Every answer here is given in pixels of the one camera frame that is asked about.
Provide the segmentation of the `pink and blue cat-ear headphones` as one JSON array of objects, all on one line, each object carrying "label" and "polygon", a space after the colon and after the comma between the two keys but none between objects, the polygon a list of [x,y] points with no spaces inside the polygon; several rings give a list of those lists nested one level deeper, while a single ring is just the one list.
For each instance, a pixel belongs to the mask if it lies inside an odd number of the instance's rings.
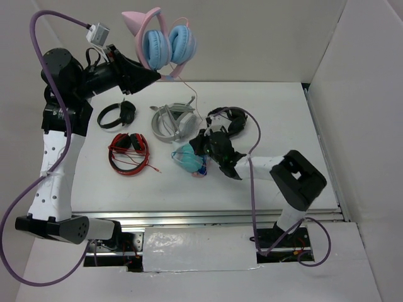
[{"label": "pink and blue cat-ear headphones", "polygon": [[179,78],[185,65],[196,53],[197,42],[189,24],[167,27],[160,7],[146,13],[125,11],[123,20],[135,38],[139,62],[147,69],[159,72],[170,65],[173,70],[162,75],[162,81]]}]

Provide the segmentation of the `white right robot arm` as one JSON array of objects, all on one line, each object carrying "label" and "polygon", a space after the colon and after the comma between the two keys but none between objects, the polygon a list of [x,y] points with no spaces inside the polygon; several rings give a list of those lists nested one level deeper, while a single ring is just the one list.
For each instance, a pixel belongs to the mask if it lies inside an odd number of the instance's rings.
[{"label": "white right robot arm", "polygon": [[277,157],[252,157],[236,151],[222,132],[199,133],[190,145],[196,155],[210,157],[231,179],[274,181],[287,202],[274,231],[276,243],[284,247],[296,239],[297,225],[327,186],[322,173],[297,150]]}]

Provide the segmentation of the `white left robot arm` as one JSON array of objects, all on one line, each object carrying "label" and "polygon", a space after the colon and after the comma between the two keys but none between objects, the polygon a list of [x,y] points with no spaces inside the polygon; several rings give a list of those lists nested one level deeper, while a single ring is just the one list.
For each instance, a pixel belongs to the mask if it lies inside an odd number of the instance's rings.
[{"label": "white left robot arm", "polygon": [[114,45],[107,46],[106,56],[106,62],[84,68],[65,48],[43,55],[41,77],[47,86],[41,181],[27,214],[15,220],[17,230],[74,244],[100,240],[111,251],[123,245],[119,222],[72,214],[76,164],[93,112],[91,98],[114,87],[123,94],[134,94],[161,75],[127,58]]}]

